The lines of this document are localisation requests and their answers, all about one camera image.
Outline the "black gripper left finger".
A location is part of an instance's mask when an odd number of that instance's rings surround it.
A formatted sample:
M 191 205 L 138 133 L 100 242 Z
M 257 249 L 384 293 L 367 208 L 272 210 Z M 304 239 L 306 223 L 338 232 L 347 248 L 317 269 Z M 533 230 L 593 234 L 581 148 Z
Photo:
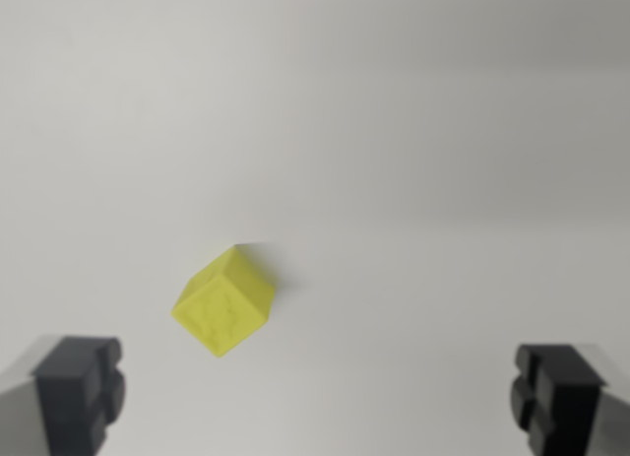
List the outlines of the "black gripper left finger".
M 43 335 L 1 369 L 3 455 L 96 455 L 119 418 L 116 337 Z

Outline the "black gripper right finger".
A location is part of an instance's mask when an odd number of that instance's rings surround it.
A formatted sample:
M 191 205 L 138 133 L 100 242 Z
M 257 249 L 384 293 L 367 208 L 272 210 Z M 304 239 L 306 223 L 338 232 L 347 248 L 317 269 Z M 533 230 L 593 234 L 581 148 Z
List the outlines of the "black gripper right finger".
M 510 390 L 537 456 L 627 455 L 629 372 L 596 345 L 522 344 Z

